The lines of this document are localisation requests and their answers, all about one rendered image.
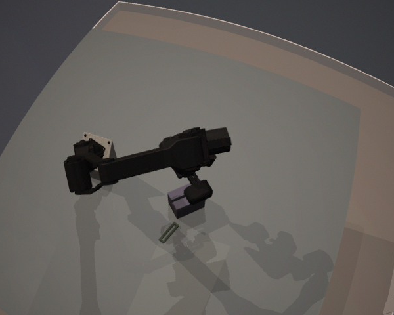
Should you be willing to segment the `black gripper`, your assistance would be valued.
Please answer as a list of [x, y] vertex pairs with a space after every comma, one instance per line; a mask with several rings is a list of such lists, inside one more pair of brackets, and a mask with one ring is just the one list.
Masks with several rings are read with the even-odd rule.
[[187, 198], [189, 204], [195, 205], [201, 201], [204, 201], [210, 197], [212, 197], [213, 190], [211, 186], [207, 182], [207, 180], [201, 180], [198, 178], [196, 171], [199, 169], [185, 171], [176, 168], [172, 168], [177, 175], [178, 179], [187, 178], [191, 183], [191, 186], [188, 186], [184, 189], [184, 195]]

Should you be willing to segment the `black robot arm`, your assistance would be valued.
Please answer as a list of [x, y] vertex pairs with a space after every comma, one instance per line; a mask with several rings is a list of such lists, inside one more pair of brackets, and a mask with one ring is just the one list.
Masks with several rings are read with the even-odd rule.
[[[185, 171], [211, 167], [217, 158], [216, 154], [229, 152], [231, 149], [226, 127], [207, 131], [200, 127], [187, 129], [165, 137], [164, 145], [160, 148], [116, 159], [103, 159], [106, 148], [92, 138], [73, 145], [75, 154], [67, 157], [64, 166], [69, 190], [71, 193], [75, 191], [76, 195], [89, 195], [102, 186], [119, 182], [119, 179], [168, 167]], [[90, 172], [97, 168], [101, 183], [92, 188]]]

